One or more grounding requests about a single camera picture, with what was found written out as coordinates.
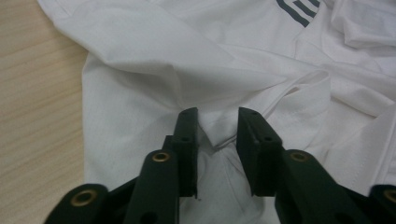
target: white fabric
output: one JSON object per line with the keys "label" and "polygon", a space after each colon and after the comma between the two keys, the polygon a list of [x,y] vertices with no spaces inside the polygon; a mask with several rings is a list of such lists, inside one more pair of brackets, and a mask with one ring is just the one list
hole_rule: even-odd
{"label": "white fabric", "polygon": [[180,223],[277,223],[272,199],[250,197],[234,149],[244,106],[340,184],[396,185],[394,1],[326,0],[306,28],[275,0],[38,1],[90,52],[87,182],[114,189],[137,176],[197,106],[199,200],[181,201]]}

